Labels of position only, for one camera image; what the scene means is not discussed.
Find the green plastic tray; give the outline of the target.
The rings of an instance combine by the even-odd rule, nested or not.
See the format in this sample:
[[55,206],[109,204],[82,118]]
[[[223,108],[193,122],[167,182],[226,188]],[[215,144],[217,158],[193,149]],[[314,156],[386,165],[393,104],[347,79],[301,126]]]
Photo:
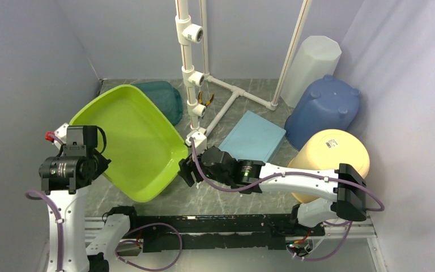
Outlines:
[[106,134],[104,176],[135,202],[157,197],[177,176],[188,148],[179,132],[138,88],[122,84],[84,106],[69,125],[96,125]]

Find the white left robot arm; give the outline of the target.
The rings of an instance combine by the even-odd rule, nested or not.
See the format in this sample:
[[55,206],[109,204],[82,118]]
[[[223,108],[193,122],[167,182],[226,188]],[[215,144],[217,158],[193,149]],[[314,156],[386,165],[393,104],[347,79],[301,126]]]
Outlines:
[[110,271],[115,249],[122,237],[139,233],[140,222],[128,207],[107,215],[104,226],[86,244],[85,213],[89,187],[105,172],[110,160],[98,146],[106,147],[102,128],[95,125],[67,126],[65,139],[56,156],[44,160],[39,168],[39,199],[49,214],[50,248],[48,271]]

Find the blue and cream bucket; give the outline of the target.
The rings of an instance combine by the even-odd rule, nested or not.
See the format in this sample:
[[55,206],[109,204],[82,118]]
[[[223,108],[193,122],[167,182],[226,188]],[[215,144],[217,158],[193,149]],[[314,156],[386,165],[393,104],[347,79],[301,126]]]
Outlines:
[[357,88],[332,75],[315,80],[286,119],[287,141],[299,151],[322,130],[347,130],[359,111],[360,98]]

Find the cream yellow bucket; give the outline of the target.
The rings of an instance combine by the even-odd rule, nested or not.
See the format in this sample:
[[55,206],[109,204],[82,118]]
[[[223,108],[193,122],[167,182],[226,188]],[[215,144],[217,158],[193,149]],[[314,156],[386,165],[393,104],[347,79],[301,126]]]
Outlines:
[[315,133],[289,162],[289,168],[308,170],[338,169],[346,163],[365,178],[370,169],[370,157],[363,143],[352,134],[338,129]]

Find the dark teal translucent tub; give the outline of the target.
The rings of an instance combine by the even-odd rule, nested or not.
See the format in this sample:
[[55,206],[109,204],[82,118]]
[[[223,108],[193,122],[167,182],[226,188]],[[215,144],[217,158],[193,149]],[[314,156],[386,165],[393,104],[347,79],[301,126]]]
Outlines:
[[184,113],[182,98],[180,92],[169,82],[158,80],[133,86],[140,89],[172,125],[176,126],[181,121]]

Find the teal perforated plastic basket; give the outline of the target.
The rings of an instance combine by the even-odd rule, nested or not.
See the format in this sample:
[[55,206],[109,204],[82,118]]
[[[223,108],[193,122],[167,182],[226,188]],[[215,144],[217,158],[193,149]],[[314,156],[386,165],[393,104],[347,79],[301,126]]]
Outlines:
[[284,142],[285,130],[247,111],[221,142],[219,149],[235,159],[271,162]]

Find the white octagonal plastic container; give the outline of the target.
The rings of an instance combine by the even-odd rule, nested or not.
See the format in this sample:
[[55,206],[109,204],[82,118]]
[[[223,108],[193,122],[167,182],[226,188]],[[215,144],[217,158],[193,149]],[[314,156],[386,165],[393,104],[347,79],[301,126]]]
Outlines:
[[284,77],[280,97],[296,107],[307,87],[325,75],[333,75],[342,54],[338,42],[327,36],[309,36],[300,45]]

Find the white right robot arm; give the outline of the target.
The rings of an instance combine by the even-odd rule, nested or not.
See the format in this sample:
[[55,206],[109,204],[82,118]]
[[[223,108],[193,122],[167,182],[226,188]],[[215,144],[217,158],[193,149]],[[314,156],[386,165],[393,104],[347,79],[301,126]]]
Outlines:
[[222,192],[287,192],[314,197],[292,210],[289,227],[296,235],[328,219],[367,219],[365,181],[350,164],[340,163],[337,169],[328,170],[286,168],[257,160],[237,160],[211,147],[182,159],[179,168],[178,175],[188,186],[204,181]]

